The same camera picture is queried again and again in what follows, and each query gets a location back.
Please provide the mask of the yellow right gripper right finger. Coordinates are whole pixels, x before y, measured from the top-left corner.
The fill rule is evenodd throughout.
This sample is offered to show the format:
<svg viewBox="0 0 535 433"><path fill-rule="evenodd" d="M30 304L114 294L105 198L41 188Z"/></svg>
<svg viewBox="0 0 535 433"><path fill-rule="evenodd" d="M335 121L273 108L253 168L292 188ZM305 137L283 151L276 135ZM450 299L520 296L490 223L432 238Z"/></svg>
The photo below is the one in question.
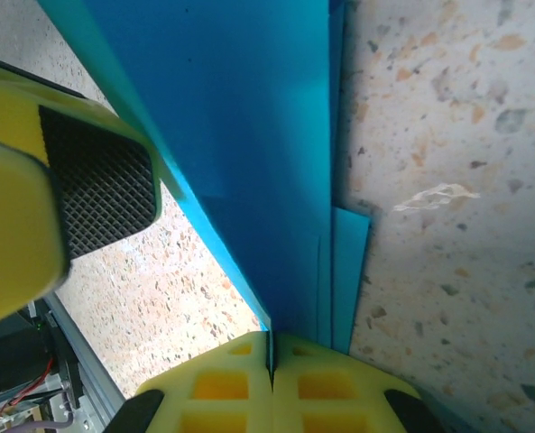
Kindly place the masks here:
<svg viewBox="0 0 535 433"><path fill-rule="evenodd" d="M273 348L273 433L435 433L435 415L398 377L288 334Z"/></svg>

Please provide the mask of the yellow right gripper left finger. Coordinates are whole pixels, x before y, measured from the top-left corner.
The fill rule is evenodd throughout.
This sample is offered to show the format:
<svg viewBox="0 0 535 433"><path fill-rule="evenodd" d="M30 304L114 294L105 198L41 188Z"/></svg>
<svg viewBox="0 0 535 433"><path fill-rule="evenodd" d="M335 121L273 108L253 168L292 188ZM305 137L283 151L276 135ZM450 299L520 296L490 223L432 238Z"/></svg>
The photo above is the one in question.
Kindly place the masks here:
<svg viewBox="0 0 535 433"><path fill-rule="evenodd" d="M144 382L106 433L272 433L266 332L250 332Z"/></svg>

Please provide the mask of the small pale scrap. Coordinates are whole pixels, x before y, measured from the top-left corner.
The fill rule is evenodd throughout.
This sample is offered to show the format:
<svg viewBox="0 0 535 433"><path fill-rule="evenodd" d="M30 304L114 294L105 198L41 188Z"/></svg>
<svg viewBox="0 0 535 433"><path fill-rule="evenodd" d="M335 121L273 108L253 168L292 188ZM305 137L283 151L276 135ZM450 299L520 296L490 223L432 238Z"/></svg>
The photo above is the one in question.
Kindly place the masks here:
<svg viewBox="0 0 535 433"><path fill-rule="evenodd" d="M433 210L448 205L456 199L480 197L478 192L472 192L463 185L441 183L436 187L416 193L411 198L395 205L392 210L396 212Z"/></svg>

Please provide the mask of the aluminium mounting rail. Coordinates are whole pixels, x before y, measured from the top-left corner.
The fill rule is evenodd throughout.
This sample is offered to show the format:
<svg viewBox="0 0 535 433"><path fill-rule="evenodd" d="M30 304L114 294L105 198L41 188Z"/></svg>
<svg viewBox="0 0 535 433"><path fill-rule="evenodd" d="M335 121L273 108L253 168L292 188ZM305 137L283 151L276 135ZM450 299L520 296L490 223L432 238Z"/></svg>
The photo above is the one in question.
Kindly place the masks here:
<svg viewBox="0 0 535 433"><path fill-rule="evenodd" d="M125 397L56 294L42 301L60 374L81 433L102 433Z"/></svg>

